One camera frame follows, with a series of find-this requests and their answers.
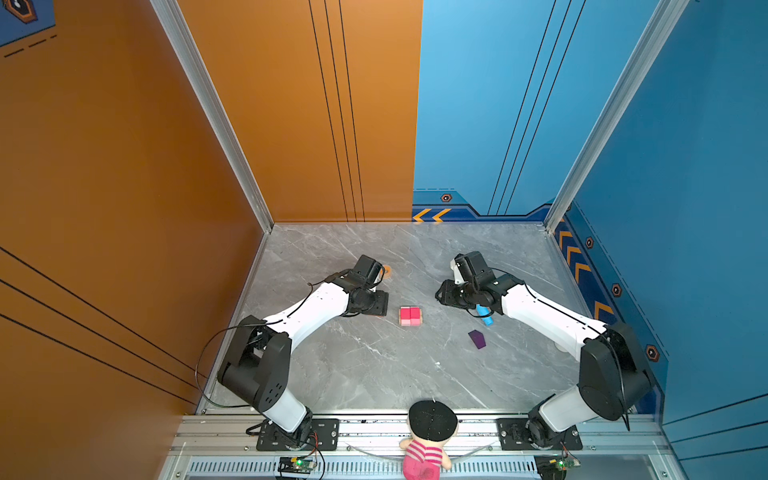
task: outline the black line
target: black line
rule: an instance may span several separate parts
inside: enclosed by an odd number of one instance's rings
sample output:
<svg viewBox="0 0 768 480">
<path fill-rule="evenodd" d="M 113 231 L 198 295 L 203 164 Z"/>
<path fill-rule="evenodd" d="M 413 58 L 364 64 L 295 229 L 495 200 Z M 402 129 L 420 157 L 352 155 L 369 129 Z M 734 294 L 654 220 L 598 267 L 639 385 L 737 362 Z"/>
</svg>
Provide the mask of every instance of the black line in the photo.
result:
<svg viewBox="0 0 768 480">
<path fill-rule="evenodd" d="M 24 38 L 27 38 L 27 37 L 31 37 L 31 36 L 33 36 L 33 35 L 37 35 L 37 34 L 38 34 L 38 33 L 40 33 L 41 31 L 46 31 L 46 30 L 49 30 L 49 29 L 51 29 L 51 28 L 53 28 L 53 27 L 55 27 L 55 26 L 56 26 L 56 24 L 53 24 L 53 25 L 51 25 L 50 27 L 45 27 L 45 28 L 43 28 L 42 30 L 37 30 L 37 31 L 34 31 L 34 32 L 30 33 L 30 34 L 24 35 L 23 37 L 14 38 L 13 40 L 11 40 L 11 41 L 7 41 L 6 43 L 4 43 L 4 44 L 0 45 L 0 47 L 5 47 L 6 45 L 10 45 L 10 44 L 11 44 L 11 43 L 13 43 L 14 41 L 19 41 L 19 40 L 22 40 L 22 39 L 24 39 Z"/>
<path fill-rule="evenodd" d="M 148 339 L 146 339 L 146 338 L 144 338 L 143 336 L 139 335 L 138 333 L 136 333 L 135 331 L 133 331 L 133 330 L 132 330 L 131 328 L 129 328 L 128 326 L 124 325 L 124 324 L 123 324 L 123 323 L 121 323 L 121 322 L 118 322 L 118 321 L 117 321 L 117 320 L 116 320 L 116 319 L 115 319 L 113 316 L 111 316 L 111 315 L 107 314 L 105 311 L 103 311 L 103 310 L 101 310 L 101 309 L 97 308 L 97 307 L 96 307 L 96 306 L 95 306 L 93 303 L 90 303 L 90 302 L 88 302 L 86 299 L 84 299 L 83 297 L 79 296 L 78 294 L 76 294 L 75 292 L 73 292 L 72 290 L 70 290 L 69 288 L 67 288 L 66 286 L 64 286 L 64 285 L 61 285 L 61 284 L 60 284 L 59 282 L 57 282 L 56 280 L 53 280 L 51 277 L 49 277 L 49 276 L 48 276 L 48 275 L 46 275 L 45 273 L 43 273 L 43 272 L 41 272 L 40 270 L 38 270 L 38 269 L 34 268 L 32 265 L 30 265 L 29 263 L 26 263 L 24 260 L 20 259 L 19 257 L 17 257 L 16 255 L 14 255 L 13 253 L 11 253 L 11 252 L 7 251 L 5 248 L 3 248 L 3 247 L 0 247 L 0 251 L 2 251 L 3 253 L 5 253 L 6 255 L 9 255 L 9 256 L 10 256 L 10 257 L 12 257 L 14 260 L 18 261 L 19 263 L 21 263 L 22 265 L 26 266 L 27 268 L 29 268 L 29 269 L 30 269 L 30 270 L 32 270 L 33 272 L 37 273 L 39 276 L 42 276 L 42 277 L 43 277 L 43 278 L 45 278 L 47 281 L 49 281 L 49 282 L 53 283 L 54 285 L 56 285 L 56 286 L 57 286 L 57 287 L 59 287 L 60 289 L 64 290 L 66 293 L 69 293 L 69 294 L 70 294 L 70 295 L 72 295 L 74 298 L 76 298 L 76 299 L 80 300 L 82 303 L 85 303 L 86 305 L 88 305 L 89 307 L 91 307 L 93 310 L 96 310 L 96 311 L 97 311 L 97 312 L 99 312 L 101 315 L 104 315 L 104 316 L 106 316 L 108 319 L 112 320 L 113 322 L 115 322 L 115 323 L 116 323 L 116 324 L 118 324 L 119 326 L 121 326 L 121 327 L 123 327 L 124 329 L 126 329 L 127 331 L 129 331 L 129 332 L 133 333 L 135 336 L 137 336 L 137 337 L 139 337 L 140 339 L 142 339 L 143 341 L 145 341 L 145 342 L 149 343 L 149 344 L 150 344 L 150 345 L 152 345 L 154 348 L 156 348 L 156 349 L 160 350 L 162 353 L 165 353 L 165 354 L 166 354 L 166 355 L 168 355 L 170 358 L 172 358 L 172 359 L 176 360 L 176 361 L 177 361 L 177 362 L 179 362 L 181 365 L 184 365 L 184 366 L 186 366 L 188 369 L 190 369 L 190 370 L 192 370 L 192 371 L 194 372 L 194 368 L 192 368 L 191 366 L 189 366 L 189 365 L 187 365 L 186 363 L 182 362 L 181 360 L 179 360 L 179 359 L 178 359 L 178 358 L 176 358 L 175 356 L 171 355 L 170 353 L 166 352 L 165 350 L 163 350 L 163 349 L 162 349 L 162 348 L 160 348 L 159 346 L 155 345 L 154 343 L 150 342 Z"/>
<path fill-rule="evenodd" d="M 8 58 L 8 57 L 10 57 L 11 55 L 16 55 L 16 54 L 17 54 L 17 53 L 19 53 L 20 51 L 24 51 L 24 49 L 23 49 L 23 48 L 20 48 L 20 49 L 18 49 L 17 51 L 12 51 L 11 53 L 9 53 L 9 54 L 7 54 L 7 55 L 3 55 L 3 58 Z"/>
<path fill-rule="evenodd" d="M 362 174 L 360 173 L 360 153 L 357 151 L 357 129 L 355 129 L 355 109 L 352 106 L 352 82 L 349 80 L 349 59 L 346 57 L 346 36 L 344 35 L 344 16 L 339 0 L 339 18 L 341 18 L 341 39 L 344 42 L 344 62 L 346 63 L 346 85 L 349 87 L 349 111 L 352 112 L 352 133 L 355 138 L 355 159 L 357 159 L 357 180 L 360 184 L 360 204 L 362 206 L 362 221 L 366 221 L 366 202 L 362 198 Z"/>
<path fill-rule="evenodd" d="M 760 447 L 752 447 L 749 449 L 731 450 L 730 452 L 710 453 L 709 455 L 699 455 L 697 457 L 679 458 L 679 460 L 680 462 L 682 462 L 683 460 L 695 460 L 697 458 L 717 457 L 718 455 L 729 455 L 731 453 L 752 452 L 753 450 L 762 450 L 762 449 L 768 449 L 768 445 L 763 445 Z"/>
<path fill-rule="evenodd" d="M 19 325 L 19 326 L 23 326 L 24 328 L 26 328 L 27 330 L 29 330 L 29 331 L 31 331 L 31 332 L 35 332 L 35 333 L 37 333 L 37 334 L 38 334 L 38 335 L 40 335 L 40 336 L 44 336 L 45 338 L 47 338 L 47 339 L 49 339 L 49 340 L 53 340 L 54 342 L 58 343 L 59 345 L 62 345 L 62 346 L 65 346 L 65 347 L 67 347 L 68 349 L 74 350 L 75 352 L 77 352 L 77 353 L 80 353 L 81 355 L 85 355 L 85 356 L 87 356 L 89 359 L 93 359 L 93 360 L 96 360 L 97 362 L 99 362 L 99 363 L 101 363 L 101 364 L 103 364 L 103 365 L 106 365 L 106 366 L 110 367 L 111 369 L 115 369 L 115 370 L 117 370 L 118 372 L 121 372 L 121 373 L 124 373 L 125 375 L 128 375 L 128 376 L 130 376 L 131 378 L 134 378 L 134 379 L 136 379 L 136 380 L 138 380 L 138 381 L 140 381 L 140 382 L 146 383 L 146 384 L 147 384 L 147 385 L 149 385 L 149 386 L 153 386 L 154 388 L 156 388 L 156 389 L 158 389 L 158 390 L 161 390 L 161 391 L 163 391 L 163 392 L 166 392 L 168 395 L 172 395 L 172 396 L 176 397 L 176 398 L 177 398 L 177 399 L 179 399 L 179 400 L 184 400 L 185 402 L 187 402 L 187 403 L 190 403 L 191 405 L 196 405 L 196 403 L 194 403 L 194 402 L 190 402 L 189 400 L 187 400 L 187 399 L 185 399 L 185 398 L 183 398 L 183 397 L 180 397 L 180 396 L 176 395 L 175 393 L 172 393 L 172 392 L 168 392 L 166 389 L 164 389 L 164 388 L 162 388 L 162 387 L 160 387 L 160 386 L 157 386 L 157 385 L 155 385 L 155 384 L 153 384 L 153 383 L 150 383 L 150 382 L 148 382 L 147 380 L 144 380 L 144 379 L 142 379 L 142 378 L 139 378 L 139 377 L 137 377 L 136 375 L 133 375 L 132 373 L 128 373 L 128 372 L 126 372 L 126 371 L 125 371 L 125 370 L 123 370 L 123 369 L 119 369 L 118 367 L 116 367 L 116 366 L 112 365 L 111 363 L 107 363 L 107 362 L 105 362 L 104 360 L 101 360 L 101 359 L 98 359 L 98 358 L 96 358 L 95 356 L 92 356 L 92 355 L 88 355 L 86 352 L 83 352 L 82 350 L 76 349 L 76 348 L 74 348 L 73 346 L 71 346 L 71 345 L 68 345 L 68 344 L 66 344 L 66 343 L 62 342 L 61 340 L 57 340 L 57 339 L 53 338 L 52 336 L 49 336 L 49 335 L 45 335 L 45 334 L 44 334 L 43 332 L 41 332 L 40 330 L 36 330 L 36 329 L 33 329 L 33 328 L 32 328 L 32 327 L 30 327 L 30 326 L 26 326 L 24 323 L 21 323 L 21 322 L 19 322 L 18 320 L 14 320 L 14 319 L 12 319 L 10 316 L 7 316 L 7 315 L 5 315 L 5 314 L 3 314 L 3 313 L 0 313 L 0 316 L 1 316 L 2 318 L 4 318 L 4 319 L 8 320 L 9 322 L 13 322 L 13 323 L 15 323 L 16 325 Z"/>
<path fill-rule="evenodd" d="M 170 376 L 172 376 L 172 377 L 174 377 L 174 378 L 176 378 L 176 379 L 179 379 L 179 380 L 181 380 L 182 382 L 184 382 L 184 383 L 186 383 L 187 385 L 189 385 L 190 387 L 192 387 L 193 389 L 196 389 L 196 387 L 195 387 L 194 385 L 192 385 L 191 383 L 189 383 L 187 380 L 184 380 L 184 379 L 182 379 L 181 377 L 179 377 L 179 376 L 176 376 L 176 375 L 174 375 L 174 374 L 173 374 L 173 373 L 171 373 L 171 372 L 168 372 L 168 371 L 167 371 L 166 369 L 164 369 L 163 367 L 161 367 L 161 366 L 159 366 L 159 365 L 157 365 L 157 364 L 155 364 L 155 363 L 152 363 L 152 362 L 150 362 L 149 360 L 145 359 L 143 356 L 141 356 L 141 355 L 139 355 L 139 354 L 137 354 L 137 353 L 134 353 L 134 352 L 132 352 L 131 350 L 129 350 L 129 349 L 127 349 L 127 348 L 125 348 L 124 346 L 122 346 L 121 344 L 119 344 L 119 343 L 115 342 L 114 340 L 111 340 L 111 339 L 107 338 L 106 336 L 104 336 L 104 335 L 101 335 L 101 334 L 100 334 L 99 332 L 97 332 L 96 330 L 93 330 L 92 328 L 89 328 L 88 326 L 86 326 L 86 325 L 83 325 L 82 323 L 78 322 L 77 320 L 73 319 L 72 317 L 70 317 L 70 316 L 68 316 L 68 315 L 65 315 L 64 313 L 62 313 L 62 312 L 60 312 L 60 311 L 56 310 L 54 307 L 52 307 L 52 306 L 48 305 L 47 303 L 43 302 L 42 300 L 38 300 L 38 299 L 34 298 L 34 297 L 33 297 L 32 295 L 30 295 L 29 293 L 26 293 L 24 290 L 21 290 L 21 289 L 19 289 L 19 288 L 15 287 L 15 286 L 11 285 L 10 283 L 8 283 L 8 282 L 6 282 L 5 280 L 3 280 L 2 278 L 0 278 L 0 283 L 2 283 L 2 284 L 3 284 L 3 285 L 5 285 L 5 286 L 8 286 L 8 287 L 12 288 L 13 290 L 15 290 L 15 291 L 19 292 L 21 295 L 23 295 L 23 296 L 26 296 L 27 298 L 29 298 L 30 300 L 32 300 L 32 301 L 34 301 L 34 302 L 36 302 L 36 303 L 39 303 L 40 305 L 44 306 L 44 307 L 45 307 L 45 308 L 47 308 L 48 310 L 51 310 L 52 312 L 54 312 L 54 313 L 57 313 L 58 315 L 61 315 L 61 316 L 63 316 L 65 319 L 69 320 L 70 322 L 73 322 L 75 325 L 78 325 L 78 326 L 81 326 L 81 327 L 83 327 L 83 328 L 84 328 L 84 329 L 86 329 L 88 332 L 91 332 L 91 333 L 93 333 L 94 335 L 96 335 L 96 336 L 99 336 L 99 337 L 101 337 L 102 339 L 105 339 L 105 340 L 107 340 L 109 343 L 111 343 L 112 345 L 116 346 L 117 348 L 120 348 L 120 349 L 123 349 L 123 350 L 125 350 L 126 352 L 130 353 L 131 355 L 135 356 L 136 358 L 144 360 L 146 363 L 149 363 L 150 365 L 152 365 L 152 366 L 154 366 L 154 367 L 157 367 L 158 369 L 160 369 L 160 370 L 162 370 L 162 371 L 166 372 L 168 375 L 170 375 Z"/>
<path fill-rule="evenodd" d="M 346 129 L 344 128 L 344 112 L 341 109 L 341 94 L 339 93 L 339 76 L 336 74 L 336 56 L 333 54 L 333 40 L 331 39 L 331 21 L 328 19 L 328 3 L 323 0 L 326 7 L 326 24 L 328 25 L 328 41 L 331 44 L 331 60 L 333 61 L 333 78 L 336 80 L 336 98 L 339 100 L 339 116 L 341 117 L 341 134 L 344 137 L 344 152 L 346 154 L 346 173 L 349 175 L 349 191 L 352 192 L 352 209 L 357 221 L 357 204 L 355 202 L 355 187 L 352 186 L 352 168 L 349 165 L 349 149 L 346 147 Z"/>
<path fill-rule="evenodd" d="M 729 429 L 718 430 L 717 432 L 703 433 L 701 435 L 695 435 L 693 437 L 688 437 L 686 439 L 674 440 L 674 441 L 672 441 L 670 443 L 678 443 L 678 442 L 685 442 L 687 440 L 700 439 L 701 437 L 707 437 L 709 435 L 717 435 L 718 433 L 732 432 L 733 430 L 746 429 L 748 427 L 754 427 L 754 426 L 757 426 L 757 425 L 762 425 L 763 423 L 768 423 L 768 420 L 763 420 L 762 422 L 750 423 L 749 425 L 742 425 L 742 426 L 739 426 L 739 427 L 731 427 Z"/>
<path fill-rule="evenodd" d="M 547 37 L 547 30 L 549 29 L 549 22 L 552 20 L 552 12 L 554 12 L 554 5 L 558 3 L 558 0 L 552 2 L 552 10 L 549 11 L 549 18 L 547 18 L 547 26 L 544 27 L 544 34 L 541 36 L 541 43 L 538 44 L 538 51 L 536 52 L 536 59 L 533 62 L 531 68 L 531 75 L 528 77 L 528 84 L 525 85 L 525 93 L 523 94 L 523 101 L 520 102 L 520 110 L 518 110 L 518 117 L 515 119 L 515 127 L 512 128 L 512 135 L 509 137 L 509 144 L 507 145 L 507 153 L 504 154 L 504 161 L 502 161 L 502 167 L 498 170 L 498 179 L 496 179 L 496 187 L 493 189 L 493 195 L 491 195 L 491 203 L 488 205 L 488 215 L 491 214 L 491 208 L 493 207 L 493 199 L 496 198 L 496 190 L 498 190 L 498 184 L 502 181 L 502 173 L 504 173 L 504 166 L 507 164 L 507 156 L 509 155 L 509 148 L 512 146 L 512 139 L 515 138 L 515 131 L 518 129 L 518 122 L 520 121 L 520 114 L 523 112 L 523 105 L 525 104 L 525 98 L 528 96 L 528 89 L 531 87 L 531 80 L 533 79 L 533 72 L 536 70 L 536 64 L 538 63 L 538 56 L 541 54 L 541 46 L 544 45 L 544 39 Z"/>
<path fill-rule="evenodd" d="M 533 132 L 533 137 L 531 137 L 531 143 L 528 144 L 528 149 L 525 151 L 525 157 L 523 157 L 523 164 L 520 166 L 520 171 L 518 172 L 518 179 L 515 180 L 515 186 L 512 188 L 512 193 L 509 194 L 509 200 L 507 200 L 507 207 L 504 209 L 504 213 L 507 213 L 507 210 L 509 210 L 509 204 L 512 202 L 512 197 L 515 195 L 515 190 L 518 188 L 518 183 L 520 182 L 520 176 L 523 174 L 523 168 L 525 168 L 525 161 L 528 159 L 528 154 L 531 153 L 531 147 L 533 146 L 534 140 L 536 140 L 536 134 L 538 133 L 538 126 L 541 125 L 541 119 L 544 118 L 544 112 L 547 110 L 547 105 L 549 104 L 549 98 L 552 96 L 552 91 L 554 90 L 554 84 L 558 81 L 558 76 L 560 75 L 560 69 L 563 68 L 563 61 L 565 60 L 565 55 L 568 54 L 568 48 L 571 46 L 571 40 L 573 40 L 574 33 L 576 32 L 576 27 L 578 26 L 578 21 L 581 19 L 581 13 L 584 11 L 584 6 L 587 4 L 587 0 L 584 0 L 584 3 L 581 4 L 581 10 L 578 11 L 578 17 L 576 17 L 576 23 L 574 23 L 574 29 L 571 31 L 571 37 L 568 39 L 568 43 L 565 45 L 565 51 L 563 52 L 563 58 L 560 59 L 560 65 L 558 66 L 557 73 L 554 74 L 554 80 L 552 81 L 552 86 L 549 88 L 549 93 L 547 94 L 547 101 L 544 102 L 544 108 L 541 109 L 541 116 L 538 118 L 538 123 L 536 124 L 536 130 Z"/>
<path fill-rule="evenodd" d="M 671 422 L 663 423 L 662 425 L 663 426 L 672 425 L 673 423 L 682 422 L 683 420 L 692 419 L 693 417 L 698 417 L 699 415 L 706 415 L 707 413 L 712 413 L 712 412 L 716 412 L 717 410 L 727 409 L 728 407 L 740 405 L 742 403 L 751 402 L 753 400 L 762 399 L 763 397 L 767 397 L 767 396 L 768 396 L 768 393 L 764 393 L 762 395 L 754 396 L 751 399 L 744 399 L 744 400 L 740 400 L 738 402 L 729 403 L 728 405 L 723 405 L 721 407 L 717 407 L 716 409 L 707 410 L 706 412 L 694 413 L 693 415 L 689 415 L 687 417 L 683 417 L 682 419 L 672 420 Z"/>
<path fill-rule="evenodd" d="M 339 170 L 339 186 L 341 187 L 341 199 L 344 202 L 344 217 L 349 222 L 349 215 L 346 212 L 346 195 L 344 195 L 344 182 L 341 179 L 341 165 L 339 165 L 339 152 L 336 150 L 336 136 L 333 134 L 333 122 L 331 121 L 331 106 L 328 103 L 328 91 L 326 90 L 326 77 L 323 75 L 323 60 L 320 59 L 320 44 L 317 42 L 317 28 L 315 28 L 315 15 L 312 13 L 312 2 L 306 0 L 310 7 L 310 18 L 312 19 L 312 30 L 315 32 L 315 46 L 317 47 L 317 62 L 320 64 L 320 78 L 323 80 L 323 92 L 326 94 L 326 108 L 328 109 L 328 123 L 331 127 L 331 140 L 333 141 L 333 153 L 336 155 L 336 168 Z"/>
<path fill-rule="evenodd" d="M 558 36 L 554 38 L 554 45 L 552 45 L 552 53 L 549 54 L 549 60 L 547 60 L 547 67 L 544 69 L 544 74 L 541 76 L 541 83 L 538 85 L 538 91 L 536 92 L 536 98 L 533 100 L 533 107 L 531 107 L 531 114 L 528 116 L 528 121 L 525 123 L 525 130 L 520 137 L 520 144 L 518 145 L 518 152 L 515 154 L 515 161 L 512 162 L 512 168 L 509 170 L 509 177 L 507 177 L 507 183 L 504 185 L 504 191 L 502 191 L 502 197 L 498 201 L 498 208 L 496 214 L 502 209 L 502 202 L 504 201 L 504 195 L 507 193 L 507 187 L 509 187 L 509 181 L 512 178 L 512 173 L 515 172 L 515 164 L 518 163 L 518 155 L 520 155 L 520 149 L 523 146 L 525 140 L 525 134 L 528 133 L 528 126 L 531 124 L 531 118 L 533 118 L 533 112 L 536 110 L 536 104 L 538 103 L 538 96 L 541 93 L 541 88 L 544 86 L 544 80 L 547 78 L 547 72 L 549 71 L 549 64 L 552 62 L 554 51 L 558 47 L 558 41 L 560 40 L 560 34 L 563 32 L 563 25 L 565 25 L 565 19 L 568 17 L 568 11 L 571 10 L 571 3 L 573 0 L 568 0 L 568 7 L 565 9 L 565 15 L 563 15 L 563 21 L 560 23 L 560 29 L 558 30 Z"/>
</svg>

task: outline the vent grille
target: vent grille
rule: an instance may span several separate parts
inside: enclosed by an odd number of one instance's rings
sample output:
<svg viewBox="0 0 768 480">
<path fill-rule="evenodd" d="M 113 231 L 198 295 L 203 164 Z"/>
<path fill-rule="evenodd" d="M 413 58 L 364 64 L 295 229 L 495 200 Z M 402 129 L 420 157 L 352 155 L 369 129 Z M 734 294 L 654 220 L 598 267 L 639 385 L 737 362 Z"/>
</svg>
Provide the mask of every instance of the vent grille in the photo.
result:
<svg viewBox="0 0 768 480">
<path fill-rule="evenodd" d="M 241 474 L 246 477 L 273 477 L 275 461 L 248 457 L 197 457 L 190 462 L 187 474 L 192 477 L 212 474 Z"/>
<path fill-rule="evenodd" d="M 254 478 L 277 476 L 279 457 L 193 457 L 187 470 L 188 478 L 228 477 Z M 326 458 L 323 480 L 360 480 L 367 478 L 402 478 L 402 463 L 360 458 L 359 456 Z M 536 462 L 530 455 L 513 458 L 476 458 L 453 465 L 451 470 L 441 468 L 441 478 L 540 478 Z"/>
</svg>

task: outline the gray marble surface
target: gray marble surface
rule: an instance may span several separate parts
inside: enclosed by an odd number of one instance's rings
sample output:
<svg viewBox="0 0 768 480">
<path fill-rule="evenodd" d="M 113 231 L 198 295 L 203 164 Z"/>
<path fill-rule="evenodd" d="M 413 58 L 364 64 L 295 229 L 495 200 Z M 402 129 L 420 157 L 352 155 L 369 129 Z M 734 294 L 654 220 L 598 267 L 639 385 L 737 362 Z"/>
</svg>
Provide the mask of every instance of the gray marble surface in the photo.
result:
<svg viewBox="0 0 768 480">
<path fill-rule="evenodd" d="M 384 318 L 333 319 L 293 353 L 289 388 L 314 412 L 407 409 L 440 399 L 455 409 L 527 412 L 574 385 L 578 363 L 523 323 L 494 315 L 485 326 L 440 305 L 435 291 L 452 278 L 450 260 L 479 250 L 489 266 L 522 278 L 580 313 L 584 304 L 557 247 L 532 223 L 338 223 L 276 225 L 242 317 L 263 318 L 303 298 L 307 282 L 351 268 L 361 254 L 392 267 Z M 398 324 L 400 306 L 422 307 L 424 323 Z M 487 346 L 476 349 L 477 329 Z M 241 401 L 217 384 L 213 400 Z"/>
</svg>

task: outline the stuffed toy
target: stuffed toy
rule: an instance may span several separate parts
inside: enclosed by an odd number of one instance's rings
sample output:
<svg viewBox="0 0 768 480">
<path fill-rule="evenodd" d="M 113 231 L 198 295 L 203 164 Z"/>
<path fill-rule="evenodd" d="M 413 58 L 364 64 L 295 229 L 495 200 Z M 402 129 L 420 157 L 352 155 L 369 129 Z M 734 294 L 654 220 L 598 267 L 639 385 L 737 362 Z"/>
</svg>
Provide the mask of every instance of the stuffed toy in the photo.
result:
<svg viewBox="0 0 768 480">
<path fill-rule="evenodd" d="M 412 438 L 400 442 L 406 451 L 403 474 L 407 480 L 438 480 L 440 466 L 452 466 L 442 447 L 458 430 L 456 414 L 445 403 L 422 400 L 409 409 L 407 424 Z"/>
</svg>

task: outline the blue wall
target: blue wall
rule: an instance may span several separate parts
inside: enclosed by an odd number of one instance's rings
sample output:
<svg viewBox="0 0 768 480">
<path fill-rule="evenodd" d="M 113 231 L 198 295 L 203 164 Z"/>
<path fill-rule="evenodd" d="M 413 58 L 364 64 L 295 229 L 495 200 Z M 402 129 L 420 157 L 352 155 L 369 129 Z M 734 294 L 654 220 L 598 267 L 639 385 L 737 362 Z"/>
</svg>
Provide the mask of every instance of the blue wall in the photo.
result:
<svg viewBox="0 0 768 480">
<path fill-rule="evenodd" d="M 415 190 L 482 215 L 551 202 L 656 4 L 425 0 Z"/>
<path fill-rule="evenodd" d="M 767 131 L 768 3 L 692 0 L 575 202 L 666 353 L 691 478 L 765 476 Z"/>
<path fill-rule="evenodd" d="M 33 5 L 38 19 L 29 23 L 22 22 L 4 5 L 0 5 L 0 46 L 28 37 L 56 24 L 53 15 L 53 0 L 35 0 Z M 26 46 L 26 44 L 19 45 L 20 48 Z"/>
</svg>

